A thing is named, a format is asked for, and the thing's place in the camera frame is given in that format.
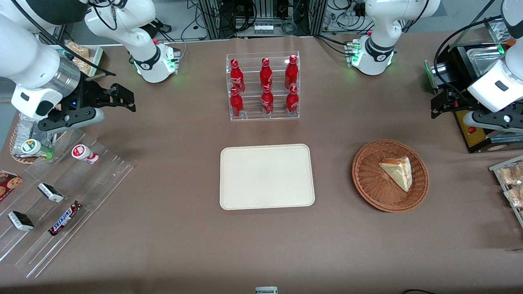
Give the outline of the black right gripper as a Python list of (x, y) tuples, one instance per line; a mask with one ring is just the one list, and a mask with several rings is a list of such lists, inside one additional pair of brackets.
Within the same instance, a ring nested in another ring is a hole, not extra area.
[(136, 112), (134, 93), (120, 84), (112, 84), (107, 89), (111, 101), (102, 101), (107, 98), (105, 89), (94, 81), (80, 81), (77, 88), (62, 99), (60, 110), (51, 110), (47, 118), (38, 122), (38, 129), (50, 134), (60, 133), (69, 129), (82, 128), (102, 122), (105, 114), (103, 107), (124, 107)]

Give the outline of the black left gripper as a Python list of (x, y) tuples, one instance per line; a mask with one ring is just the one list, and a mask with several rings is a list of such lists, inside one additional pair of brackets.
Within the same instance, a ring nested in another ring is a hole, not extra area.
[[(465, 115), (465, 124), (498, 131), (521, 133), (522, 123), (522, 89), (473, 89), (461, 91), (465, 102), (477, 106)], [(432, 119), (445, 112), (453, 112), (456, 101), (455, 91), (444, 89), (437, 95), (437, 100), (430, 101)]]

